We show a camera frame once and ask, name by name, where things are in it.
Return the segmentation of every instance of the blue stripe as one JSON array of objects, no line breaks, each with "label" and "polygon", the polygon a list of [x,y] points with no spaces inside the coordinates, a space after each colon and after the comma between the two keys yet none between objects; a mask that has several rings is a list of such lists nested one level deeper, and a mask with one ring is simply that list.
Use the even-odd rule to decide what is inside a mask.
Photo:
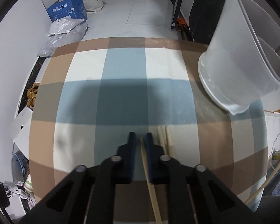
[{"label": "blue stripe", "polygon": [[251,103],[249,109],[242,114],[229,114],[229,116],[231,121],[264,117],[262,102],[261,100],[257,100],[256,102]]},{"label": "blue stripe", "polygon": [[146,79],[102,80],[96,125],[148,125]]},{"label": "blue stripe", "polygon": [[65,82],[56,122],[94,125],[100,84],[101,80]]},{"label": "blue stripe", "polygon": [[189,81],[148,79],[150,125],[196,124],[196,112]]},{"label": "blue stripe", "polygon": [[251,122],[254,137],[254,151],[259,152],[267,147],[267,128],[265,118],[251,119]]},{"label": "blue stripe", "polygon": [[146,79],[145,48],[108,49],[104,79]]},{"label": "blue stripe", "polygon": [[249,206],[249,204],[248,204],[248,207],[250,208],[250,210],[253,211],[253,212],[255,212],[255,211],[257,210],[257,208],[259,207],[260,201],[261,201],[261,199],[260,199],[259,201],[257,201],[257,202],[256,202],[254,205],[252,205],[252,206]]},{"label": "blue stripe", "polygon": [[[94,163],[101,164],[103,160],[116,154],[117,148],[127,143],[129,132],[135,132],[138,137],[148,132],[148,126],[96,126]],[[134,181],[145,180],[140,144],[136,147]]]}]

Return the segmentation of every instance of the cardboard box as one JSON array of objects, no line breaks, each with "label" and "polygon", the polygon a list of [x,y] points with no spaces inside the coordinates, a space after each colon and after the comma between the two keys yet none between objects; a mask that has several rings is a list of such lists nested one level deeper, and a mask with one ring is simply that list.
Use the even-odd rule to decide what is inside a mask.
[{"label": "cardboard box", "polygon": [[52,22],[59,18],[69,18],[69,16],[71,18],[87,20],[83,0],[63,0],[61,2],[54,3],[47,9],[47,12]]}]

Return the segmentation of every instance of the chopstick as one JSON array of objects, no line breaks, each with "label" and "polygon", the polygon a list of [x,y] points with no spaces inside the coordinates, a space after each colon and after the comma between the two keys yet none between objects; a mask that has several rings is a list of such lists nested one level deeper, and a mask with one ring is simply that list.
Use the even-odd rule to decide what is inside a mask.
[{"label": "chopstick", "polygon": [[142,155],[143,168],[144,168],[144,173],[145,173],[145,178],[146,178],[146,183],[147,183],[147,187],[148,187],[151,205],[153,207],[153,214],[155,216],[155,222],[156,222],[156,224],[162,224],[160,209],[158,207],[157,195],[155,193],[155,187],[149,182],[147,155],[146,155],[146,151],[144,148],[144,143],[143,143],[142,137],[140,138],[140,142],[141,142],[141,155]]},{"label": "chopstick", "polygon": [[173,148],[173,142],[172,142],[172,136],[171,131],[168,125],[165,126],[165,132],[166,132],[166,139],[167,139],[167,145],[168,145],[168,152],[169,156],[175,158],[174,148]]},{"label": "chopstick", "polygon": [[[169,154],[170,157],[175,157],[174,148],[173,148],[173,142],[172,142],[172,135],[170,128],[168,126],[165,126],[165,136],[163,135],[161,126],[157,127],[160,145],[163,147],[164,154]],[[140,138],[141,142],[141,156],[142,156],[142,162],[143,162],[143,168],[146,178],[146,183],[148,187],[148,192],[150,196],[151,205],[153,208],[153,214],[155,216],[155,222],[156,224],[162,224],[160,209],[158,206],[158,199],[157,195],[155,193],[155,187],[149,182],[149,176],[148,176],[148,165],[147,165],[147,154],[145,151],[143,138]]]}]

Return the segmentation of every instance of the checkered tablecloth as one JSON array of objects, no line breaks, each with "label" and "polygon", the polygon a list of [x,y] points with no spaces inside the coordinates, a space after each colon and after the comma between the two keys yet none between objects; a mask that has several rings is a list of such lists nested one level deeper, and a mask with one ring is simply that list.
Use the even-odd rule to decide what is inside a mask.
[{"label": "checkered tablecloth", "polygon": [[[206,45],[155,38],[102,38],[56,50],[32,115],[29,162],[36,199],[78,164],[98,165],[138,136],[169,125],[176,158],[203,164],[241,200],[265,181],[267,138],[261,101],[232,116],[205,93],[198,59]],[[140,146],[134,183],[116,186],[114,221],[154,221]],[[165,186],[156,188],[167,219]],[[249,204],[257,208],[261,194]]]}]

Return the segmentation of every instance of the white cable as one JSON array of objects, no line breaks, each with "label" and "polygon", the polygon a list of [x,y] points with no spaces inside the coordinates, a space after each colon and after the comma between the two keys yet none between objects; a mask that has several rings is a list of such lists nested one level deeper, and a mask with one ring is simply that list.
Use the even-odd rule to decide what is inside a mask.
[{"label": "white cable", "polygon": [[273,149],[274,149],[274,145],[275,145],[275,143],[276,143],[276,141],[277,141],[277,138],[278,138],[278,136],[280,135],[280,132],[278,133],[278,135],[276,136],[276,139],[274,140],[274,142],[273,142],[273,145],[272,145],[272,151],[271,151],[271,154],[270,154],[270,160],[269,160],[269,162],[270,162],[270,165],[271,165],[271,167],[275,170],[275,168],[273,167],[273,165],[272,165],[272,154],[273,154]]}]

